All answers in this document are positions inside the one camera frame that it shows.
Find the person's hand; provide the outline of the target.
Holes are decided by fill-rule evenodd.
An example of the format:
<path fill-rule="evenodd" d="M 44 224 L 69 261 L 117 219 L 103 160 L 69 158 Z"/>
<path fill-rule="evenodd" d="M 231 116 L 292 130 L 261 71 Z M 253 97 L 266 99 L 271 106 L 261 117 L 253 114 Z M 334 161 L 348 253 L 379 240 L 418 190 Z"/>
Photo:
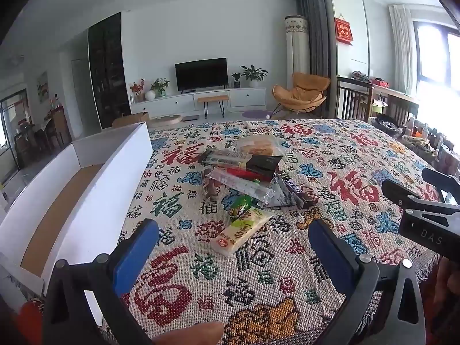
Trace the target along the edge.
<path fill-rule="evenodd" d="M 163 333 L 152 342 L 156 345 L 216 345 L 224 333 L 222 322 L 203 322 L 184 329 Z"/>

